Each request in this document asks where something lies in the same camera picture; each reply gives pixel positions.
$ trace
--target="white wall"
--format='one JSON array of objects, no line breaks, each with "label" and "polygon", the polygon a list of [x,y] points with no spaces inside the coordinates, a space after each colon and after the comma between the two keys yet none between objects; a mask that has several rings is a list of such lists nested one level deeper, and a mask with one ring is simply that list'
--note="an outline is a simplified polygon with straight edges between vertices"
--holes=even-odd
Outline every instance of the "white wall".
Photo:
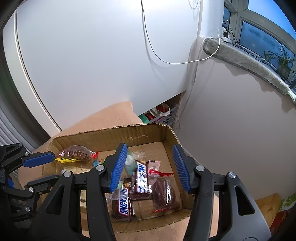
[{"label": "white wall", "polygon": [[182,145],[210,171],[235,172],[254,199],[296,192],[296,109],[251,73],[200,62],[180,118]]},{"label": "white wall", "polygon": [[[143,5],[157,54],[187,61],[198,11],[184,0]],[[184,91],[194,71],[146,48],[140,0],[28,0],[17,11],[17,33],[31,83],[61,129],[119,101],[132,101],[139,115]]]}]

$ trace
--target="wooden block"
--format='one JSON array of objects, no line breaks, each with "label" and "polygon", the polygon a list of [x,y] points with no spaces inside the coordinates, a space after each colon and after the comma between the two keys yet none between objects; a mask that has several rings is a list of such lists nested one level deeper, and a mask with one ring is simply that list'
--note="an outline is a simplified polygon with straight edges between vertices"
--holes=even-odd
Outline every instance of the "wooden block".
[{"label": "wooden block", "polygon": [[281,205],[280,196],[275,193],[270,196],[258,199],[255,201],[258,205],[260,211],[262,212],[268,227],[272,225],[276,214],[279,212],[279,208]]}]

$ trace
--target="blue gripper pad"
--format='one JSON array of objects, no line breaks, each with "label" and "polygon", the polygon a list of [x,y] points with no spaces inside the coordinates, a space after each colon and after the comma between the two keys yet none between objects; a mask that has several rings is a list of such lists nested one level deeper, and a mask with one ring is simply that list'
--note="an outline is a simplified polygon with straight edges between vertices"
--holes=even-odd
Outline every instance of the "blue gripper pad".
[{"label": "blue gripper pad", "polygon": [[189,193],[190,184],[189,184],[189,173],[185,167],[181,154],[176,145],[173,146],[173,160],[178,172],[178,176],[182,185],[182,188]]},{"label": "blue gripper pad", "polygon": [[124,168],[124,164],[126,162],[127,153],[128,153],[128,146],[125,143],[120,143],[119,147],[117,148],[117,151],[114,154],[114,157],[116,157],[117,160],[111,174],[111,183],[109,187],[111,193],[114,192],[114,190],[118,186],[118,183],[120,181],[120,176]]},{"label": "blue gripper pad", "polygon": [[33,153],[25,158],[23,162],[24,167],[36,167],[54,161],[55,156],[51,151],[44,153]]}]

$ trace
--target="power cord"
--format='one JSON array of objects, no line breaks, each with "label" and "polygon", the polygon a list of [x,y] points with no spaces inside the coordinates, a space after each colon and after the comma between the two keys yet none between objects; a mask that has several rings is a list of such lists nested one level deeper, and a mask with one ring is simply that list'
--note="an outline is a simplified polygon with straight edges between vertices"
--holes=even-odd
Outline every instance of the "power cord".
[{"label": "power cord", "polygon": [[143,0],[141,0],[141,7],[142,7],[143,20],[144,20],[144,28],[145,28],[145,33],[146,33],[146,36],[147,36],[148,42],[149,42],[150,47],[151,47],[153,53],[155,54],[155,56],[156,56],[159,60],[161,60],[162,62],[167,63],[167,64],[188,64],[188,63],[192,63],[192,62],[197,62],[197,61],[206,60],[206,59],[212,57],[212,56],[218,51],[218,49],[219,49],[219,47],[220,47],[220,43],[221,43],[220,34],[219,34],[219,29],[218,29],[219,45],[218,45],[218,48],[216,49],[216,51],[215,51],[212,55],[210,55],[210,56],[208,56],[208,57],[206,57],[206,58],[203,58],[203,59],[197,59],[197,60],[192,60],[192,61],[183,62],[183,63],[170,63],[170,62],[167,62],[167,61],[161,59],[161,58],[156,54],[156,52],[154,51],[154,49],[153,49],[153,47],[152,47],[152,44],[151,44],[151,42],[150,42],[150,39],[149,39],[149,35],[148,35],[147,27],[146,27],[146,19],[145,19],[144,7],[143,7]]}]

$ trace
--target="silver bolt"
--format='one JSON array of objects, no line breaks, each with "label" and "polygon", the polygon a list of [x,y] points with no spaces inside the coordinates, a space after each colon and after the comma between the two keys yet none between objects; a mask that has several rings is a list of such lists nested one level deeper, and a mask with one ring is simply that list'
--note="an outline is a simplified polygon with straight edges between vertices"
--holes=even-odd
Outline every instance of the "silver bolt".
[{"label": "silver bolt", "polygon": [[230,178],[236,178],[237,175],[234,172],[230,172],[230,173],[228,173],[228,176]]},{"label": "silver bolt", "polygon": [[198,165],[198,166],[196,166],[196,170],[202,172],[202,171],[205,170],[205,168],[203,166],[201,166],[201,165]]},{"label": "silver bolt", "polygon": [[104,168],[105,168],[104,165],[97,165],[96,166],[97,171],[102,171],[102,170],[104,170]]},{"label": "silver bolt", "polygon": [[66,172],[64,172],[63,175],[64,175],[64,177],[69,177],[72,175],[72,173],[70,171],[66,171]]}]

